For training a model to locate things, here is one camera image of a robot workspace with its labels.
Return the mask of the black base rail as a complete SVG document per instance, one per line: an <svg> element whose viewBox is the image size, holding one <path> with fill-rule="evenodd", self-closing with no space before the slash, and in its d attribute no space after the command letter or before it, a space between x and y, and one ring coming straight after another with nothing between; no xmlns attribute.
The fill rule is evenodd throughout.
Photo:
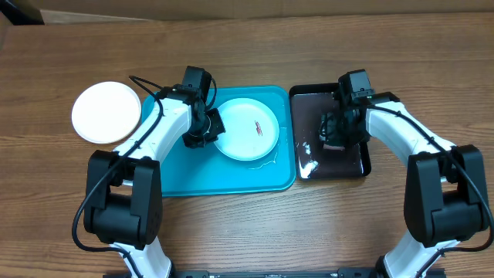
<svg viewBox="0 0 494 278"><path fill-rule="evenodd" d="M375 268L339 268L327 271L288 271L288 272L227 272L213 273L202 271L171 272L171 278L385 278L387 274Z"/></svg>

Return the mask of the light blue plate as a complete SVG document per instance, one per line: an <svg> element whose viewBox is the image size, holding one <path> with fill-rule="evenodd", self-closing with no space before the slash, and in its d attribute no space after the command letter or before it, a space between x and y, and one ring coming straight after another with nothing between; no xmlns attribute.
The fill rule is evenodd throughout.
<svg viewBox="0 0 494 278"><path fill-rule="evenodd" d="M225 132L215 146L237 161L254 161L273 150L279 139L279 122L264 103L250 98L235 98L219 106Z"/></svg>

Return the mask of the teal plastic tray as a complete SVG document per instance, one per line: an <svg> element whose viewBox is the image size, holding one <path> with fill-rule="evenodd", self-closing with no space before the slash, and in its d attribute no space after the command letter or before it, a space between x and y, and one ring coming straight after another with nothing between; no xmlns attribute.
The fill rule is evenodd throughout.
<svg viewBox="0 0 494 278"><path fill-rule="evenodd" d="M219 88L214 107L236 98L258 100L275 114L280 127L276 146L258 160L237 161L213 144L190 149L180 139L161 164L164 198L282 191L296 180L289 94L279 86Z"/></svg>

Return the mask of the black rectangular tray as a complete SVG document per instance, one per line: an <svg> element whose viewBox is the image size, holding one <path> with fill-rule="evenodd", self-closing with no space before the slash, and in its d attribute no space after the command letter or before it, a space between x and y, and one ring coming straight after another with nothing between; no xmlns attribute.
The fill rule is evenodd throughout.
<svg viewBox="0 0 494 278"><path fill-rule="evenodd" d="M371 173L367 144L328 149L320 140L324 113L339 108L332 93L336 83L296 85L289 91L289 104L296 150L296 170L303 180L365 177Z"/></svg>

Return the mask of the green and orange sponge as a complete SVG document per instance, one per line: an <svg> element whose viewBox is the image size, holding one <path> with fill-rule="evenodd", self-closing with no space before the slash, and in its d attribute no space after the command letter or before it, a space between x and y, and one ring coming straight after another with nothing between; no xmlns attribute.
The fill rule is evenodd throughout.
<svg viewBox="0 0 494 278"><path fill-rule="evenodd" d="M344 146L324 144L323 149L332 151L345 151Z"/></svg>

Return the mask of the brown cardboard backdrop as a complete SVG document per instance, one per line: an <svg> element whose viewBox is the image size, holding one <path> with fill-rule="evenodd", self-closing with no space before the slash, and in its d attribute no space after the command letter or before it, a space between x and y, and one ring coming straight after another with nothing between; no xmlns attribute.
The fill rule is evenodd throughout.
<svg viewBox="0 0 494 278"><path fill-rule="evenodd" d="M2 1L37 22L258 19L332 15L491 12L493 0L31 0Z"/></svg>

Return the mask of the white plate with red stain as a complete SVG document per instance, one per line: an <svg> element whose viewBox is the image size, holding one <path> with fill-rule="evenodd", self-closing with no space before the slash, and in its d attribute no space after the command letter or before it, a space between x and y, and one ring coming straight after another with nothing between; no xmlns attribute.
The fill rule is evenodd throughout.
<svg viewBox="0 0 494 278"><path fill-rule="evenodd" d="M140 121L141 102L129 86L114 81L85 89L73 104L71 120L81 138L111 144L129 135Z"/></svg>

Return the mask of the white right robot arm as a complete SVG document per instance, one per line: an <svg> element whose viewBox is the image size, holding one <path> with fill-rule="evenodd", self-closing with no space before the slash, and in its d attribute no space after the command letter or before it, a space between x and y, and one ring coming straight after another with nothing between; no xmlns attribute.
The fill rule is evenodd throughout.
<svg viewBox="0 0 494 278"><path fill-rule="evenodd" d="M328 148L346 149L370 137L383 142L406 166L404 220L407 231L376 265L377 277L424 277L446 253L477 253L461 247L477 232L493 230L480 150L456 146L426 128L392 93L338 90L337 109L322 116L320 138Z"/></svg>

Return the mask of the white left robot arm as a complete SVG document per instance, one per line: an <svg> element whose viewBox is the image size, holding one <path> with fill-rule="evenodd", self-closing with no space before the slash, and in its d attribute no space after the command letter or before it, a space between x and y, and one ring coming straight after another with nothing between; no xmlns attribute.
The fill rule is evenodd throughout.
<svg viewBox="0 0 494 278"><path fill-rule="evenodd" d="M172 262L157 236L163 202L161 163L175 143L204 147L224 132L210 85L182 83L153 94L154 107L137 131L114 151L95 151L89 159L86 197L73 220L82 223L101 247L75 244L88 252L119 253L130 277L168 277Z"/></svg>

